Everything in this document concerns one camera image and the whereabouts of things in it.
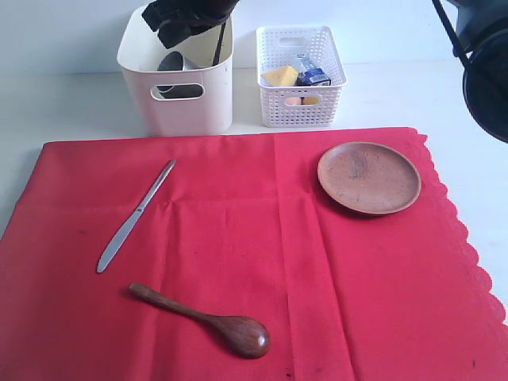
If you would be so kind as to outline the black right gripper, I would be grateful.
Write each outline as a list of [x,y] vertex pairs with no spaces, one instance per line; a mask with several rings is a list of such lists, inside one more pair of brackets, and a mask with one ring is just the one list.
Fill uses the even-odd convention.
[[206,25],[217,26],[226,21],[238,0],[182,0],[150,2],[142,17],[155,32],[161,44],[174,48],[192,36],[206,31]]

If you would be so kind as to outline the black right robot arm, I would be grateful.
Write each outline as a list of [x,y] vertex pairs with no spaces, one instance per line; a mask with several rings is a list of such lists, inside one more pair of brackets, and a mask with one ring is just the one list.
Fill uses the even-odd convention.
[[[486,133],[507,142],[507,2],[451,1],[452,24],[440,1],[433,8],[464,69],[462,90],[469,114]],[[236,1],[153,1],[145,24],[165,48],[224,25]]]

